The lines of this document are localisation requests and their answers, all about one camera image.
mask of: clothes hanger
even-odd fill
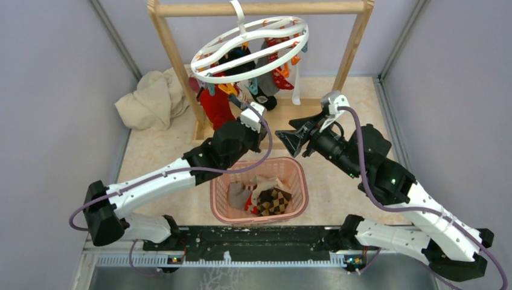
[[[307,23],[303,19],[293,16],[277,16],[244,24],[245,17],[240,3],[238,0],[231,0],[230,3],[233,5],[235,12],[237,13],[238,27],[216,37],[196,53],[190,66],[193,74],[198,80],[205,83],[234,83],[242,80],[253,79],[279,68],[292,60],[292,58],[296,56],[306,45],[309,38],[309,29]],[[234,37],[232,39],[225,41],[225,39],[229,39],[229,37],[233,35]],[[253,52],[247,56],[243,56],[230,62],[210,67],[210,65],[219,61],[219,59],[228,51],[241,45],[246,45],[250,40],[284,37],[289,37],[289,40],[263,50]],[[260,68],[234,76],[214,76],[215,74],[227,69],[257,60],[261,57],[265,57],[288,48],[291,48],[291,50],[286,54]]]

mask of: beige towel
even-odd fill
[[[190,75],[190,66],[185,68]],[[128,128],[164,131],[172,118],[185,112],[188,102],[174,69],[170,68],[148,72],[137,84],[137,90],[120,98],[115,107]]]

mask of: purple wall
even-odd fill
[[[0,39],[0,289],[70,289],[86,234],[67,220],[114,178],[135,81],[84,0],[5,1]]]
[[[244,2],[304,2],[310,0],[239,0]],[[227,3],[228,0],[161,0],[173,3]],[[417,0],[376,0],[366,32],[351,67],[351,74],[381,73]],[[101,0],[135,63],[145,74],[171,67],[155,27],[147,14],[146,0]],[[265,16],[247,16],[246,22]],[[301,60],[304,76],[333,76],[347,46],[355,16],[305,15],[310,29],[308,53]],[[209,41],[236,27],[236,17],[168,18],[185,62]],[[252,43],[259,50],[262,41]]]
[[[512,1],[431,1],[386,79],[412,170],[512,279]],[[490,263],[464,289],[499,289]]]

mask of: wooden drying rack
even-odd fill
[[[357,48],[363,37],[366,24],[370,18],[374,6],[374,0],[362,0],[356,2],[275,2],[275,3],[242,3],[244,15],[276,15],[276,11],[281,15],[352,15],[356,14],[356,20],[352,27],[352,32],[348,38],[347,47],[339,65],[338,74],[334,81],[333,90],[343,88],[347,79],[348,70],[356,55]],[[149,15],[156,31],[162,40],[165,52],[171,61],[178,80],[183,87],[185,96],[187,96],[190,106],[196,115],[196,127],[194,128],[194,145],[201,144],[204,139],[213,135],[213,130],[205,117],[201,105],[196,100],[196,94],[188,86],[188,74],[185,70],[183,60],[174,41],[173,34],[165,20],[167,17],[195,17],[195,16],[236,16],[236,12],[230,3],[224,4],[170,4],[162,5],[158,0],[149,0],[147,4]],[[307,98],[301,96],[301,105],[293,105],[290,99],[278,99],[277,107],[271,112],[267,112],[265,119],[270,128],[275,130],[292,129],[288,121],[296,118],[315,115],[320,111],[318,98],[314,96]],[[236,107],[232,108],[235,117],[240,114]],[[268,138],[261,143],[261,148],[268,148]],[[273,147],[284,149],[281,142],[274,142]]]

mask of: laundry basket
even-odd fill
[[[256,161],[239,161],[230,169],[242,169]],[[290,189],[292,198],[283,214],[275,216],[255,216],[239,208],[233,208],[228,202],[229,185],[232,182],[247,183],[256,175],[266,178],[277,177]],[[224,174],[210,182],[210,205],[213,215],[223,223],[266,224],[283,221],[299,216],[307,207],[309,196],[302,166],[289,157],[269,158],[258,167],[243,173]]]

